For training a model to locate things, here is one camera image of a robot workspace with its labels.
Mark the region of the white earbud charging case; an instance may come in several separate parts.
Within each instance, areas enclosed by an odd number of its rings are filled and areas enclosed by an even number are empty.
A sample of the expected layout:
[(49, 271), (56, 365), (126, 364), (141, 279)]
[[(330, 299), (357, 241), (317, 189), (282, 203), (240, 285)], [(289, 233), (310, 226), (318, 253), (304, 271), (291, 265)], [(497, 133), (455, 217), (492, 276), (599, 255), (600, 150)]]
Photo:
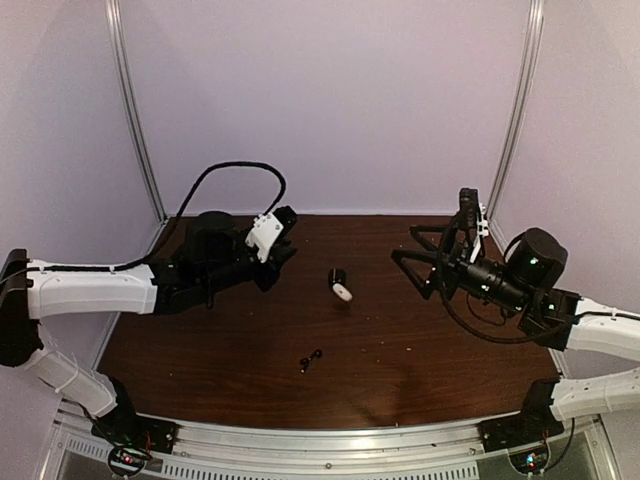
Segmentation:
[(353, 299), (352, 293), (341, 283), (335, 283), (332, 291), (341, 301), (350, 302)]

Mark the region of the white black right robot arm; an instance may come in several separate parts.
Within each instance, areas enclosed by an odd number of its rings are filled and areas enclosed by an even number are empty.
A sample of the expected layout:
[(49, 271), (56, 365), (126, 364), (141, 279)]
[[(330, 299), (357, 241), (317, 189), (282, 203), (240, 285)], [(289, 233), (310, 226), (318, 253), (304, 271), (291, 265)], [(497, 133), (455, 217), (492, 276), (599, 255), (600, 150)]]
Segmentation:
[[(395, 249), (394, 263), (423, 299), (438, 295), (449, 316), (474, 337), (492, 344), (535, 343), (564, 352), (592, 351), (639, 359), (639, 316), (556, 288), (568, 252), (548, 232), (530, 228), (516, 237), (511, 256), (495, 261), (486, 255), (484, 227), (411, 227), (419, 250)], [(498, 308), (503, 320), (518, 318), (521, 336), (499, 337), (472, 327), (451, 301), (462, 290)]]

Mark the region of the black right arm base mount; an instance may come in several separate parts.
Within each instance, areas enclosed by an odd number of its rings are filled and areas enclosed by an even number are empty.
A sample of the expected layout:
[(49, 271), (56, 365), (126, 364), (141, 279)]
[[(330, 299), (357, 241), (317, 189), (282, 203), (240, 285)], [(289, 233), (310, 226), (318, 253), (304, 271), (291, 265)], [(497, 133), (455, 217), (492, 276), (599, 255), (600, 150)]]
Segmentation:
[(520, 411), (484, 420), (478, 425), (485, 453), (507, 450), (511, 466), (523, 475), (541, 474), (550, 463), (548, 440), (564, 432), (551, 412), (557, 380), (537, 380), (529, 388)]

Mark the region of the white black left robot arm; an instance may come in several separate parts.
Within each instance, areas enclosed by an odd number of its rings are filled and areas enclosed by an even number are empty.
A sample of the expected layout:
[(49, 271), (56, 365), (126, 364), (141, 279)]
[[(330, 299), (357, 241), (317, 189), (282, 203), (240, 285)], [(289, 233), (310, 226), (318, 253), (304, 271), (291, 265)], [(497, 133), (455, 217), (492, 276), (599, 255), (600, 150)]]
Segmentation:
[(294, 210), (281, 206), (239, 231), (231, 215), (205, 212), (187, 225), (170, 258), (130, 267), (54, 265), (15, 249), (1, 270), (1, 363), (33, 371), (92, 417), (104, 418), (121, 443), (133, 444), (144, 424), (123, 388), (58, 350), (41, 320), (102, 312), (174, 315), (211, 307), (219, 292), (246, 282), (267, 291), (296, 252), (287, 237), (296, 222)]

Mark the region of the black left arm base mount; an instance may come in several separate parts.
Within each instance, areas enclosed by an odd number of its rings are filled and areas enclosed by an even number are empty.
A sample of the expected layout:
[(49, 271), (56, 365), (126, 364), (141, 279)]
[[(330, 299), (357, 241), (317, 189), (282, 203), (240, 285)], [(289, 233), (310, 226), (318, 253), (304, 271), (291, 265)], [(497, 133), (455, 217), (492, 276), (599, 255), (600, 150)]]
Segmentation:
[(124, 385), (109, 377), (114, 390), (116, 405), (104, 416), (91, 415), (83, 409), (91, 422), (91, 433), (111, 445), (107, 467), (118, 479), (130, 479), (156, 461), (154, 453), (172, 454), (178, 426), (167, 420), (141, 416)]

